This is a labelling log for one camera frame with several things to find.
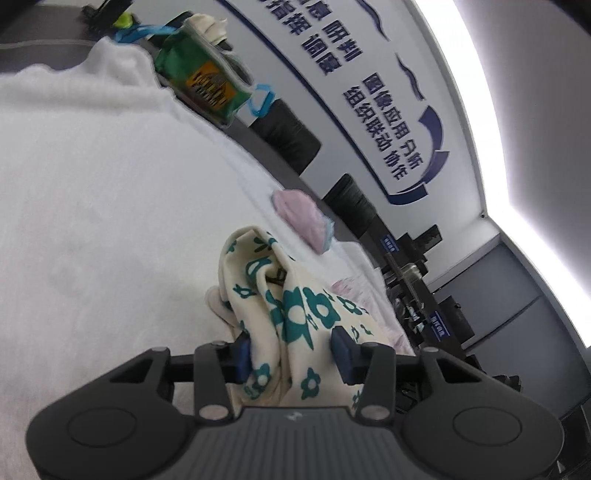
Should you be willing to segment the cream green-flower garment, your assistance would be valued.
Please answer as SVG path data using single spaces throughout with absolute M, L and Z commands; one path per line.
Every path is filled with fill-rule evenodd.
M 356 344 L 388 341 L 362 305 L 332 293 L 262 228 L 225 241 L 209 308 L 235 336 L 249 335 L 252 373 L 231 388 L 239 406 L 331 407 L 355 411 L 363 388 L 342 382 L 332 359 L 332 329 Z

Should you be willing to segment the green zipper bag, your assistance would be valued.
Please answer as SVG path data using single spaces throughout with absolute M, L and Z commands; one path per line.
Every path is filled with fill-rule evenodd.
M 214 45 L 188 22 L 178 28 L 134 26 L 118 31 L 114 40 L 129 44 L 148 36 L 164 39 L 154 60 L 156 73 L 217 123 L 230 124 L 242 106 L 256 118 L 269 114 L 276 100 L 273 87 L 256 83 L 235 53 Z

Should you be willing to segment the pink floral garment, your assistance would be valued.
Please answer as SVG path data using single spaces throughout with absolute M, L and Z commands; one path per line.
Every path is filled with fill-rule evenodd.
M 346 277 L 332 284 L 331 290 L 367 310 L 398 354 L 415 355 L 415 350 L 388 299 L 380 270 L 373 271 L 370 275 Z

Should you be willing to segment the black office chair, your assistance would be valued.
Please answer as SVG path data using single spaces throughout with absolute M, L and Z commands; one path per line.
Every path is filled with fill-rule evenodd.
M 270 145 L 297 175 L 304 173 L 322 149 L 322 142 L 281 99 L 273 101 L 266 116 L 249 126 Z
M 322 200 L 356 238 L 361 238 L 378 216 L 374 204 L 349 173 L 342 175 Z

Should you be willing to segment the pink garment blue trim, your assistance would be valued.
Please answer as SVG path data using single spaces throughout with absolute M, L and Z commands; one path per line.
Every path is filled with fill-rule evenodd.
M 274 210 L 318 255 L 331 247 L 335 222 L 322 213 L 314 199 L 297 189 L 276 190 L 271 194 Z

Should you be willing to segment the white terry towel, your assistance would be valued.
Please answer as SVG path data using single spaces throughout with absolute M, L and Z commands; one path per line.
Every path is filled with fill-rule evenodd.
M 235 336 L 209 308 L 228 237 L 262 228 L 331 292 L 373 269 L 318 255 L 274 210 L 249 153 L 185 109 L 147 54 L 98 42 L 80 65 L 1 79 L 1 430 L 154 345 Z

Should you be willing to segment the cream cloth on chair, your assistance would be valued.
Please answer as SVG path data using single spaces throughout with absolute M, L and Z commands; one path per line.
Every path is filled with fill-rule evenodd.
M 218 45 L 228 39 L 228 20 L 197 13 L 184 21 L 184 27 L 204 37 L 212 45 Z

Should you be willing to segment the yellow-green object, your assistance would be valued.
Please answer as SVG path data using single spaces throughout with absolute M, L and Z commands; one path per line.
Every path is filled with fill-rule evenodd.
M 116 29 L 127 29 L 133 26 L 133 16 L 130 12 L 123 12 L 119 18 L 113 23 Z

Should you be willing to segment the black walkie-talkie charger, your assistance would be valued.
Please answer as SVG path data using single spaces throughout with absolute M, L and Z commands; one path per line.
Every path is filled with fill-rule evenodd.
M 98 7 L 82 7 L 82 18 L 90 30 L 108 30 L 133 4 L 132 0 L 104 0 Z

